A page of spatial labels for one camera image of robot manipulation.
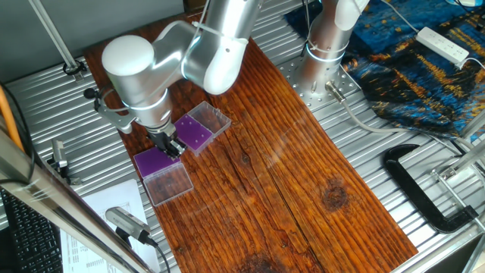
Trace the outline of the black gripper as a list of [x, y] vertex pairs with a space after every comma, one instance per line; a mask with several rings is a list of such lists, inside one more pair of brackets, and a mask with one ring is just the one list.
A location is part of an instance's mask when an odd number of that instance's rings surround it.
[[179, 158], [186, 150], [186, 144], [177, 138], [175, 126], [149, 127], [150, 140], [168, 157]]

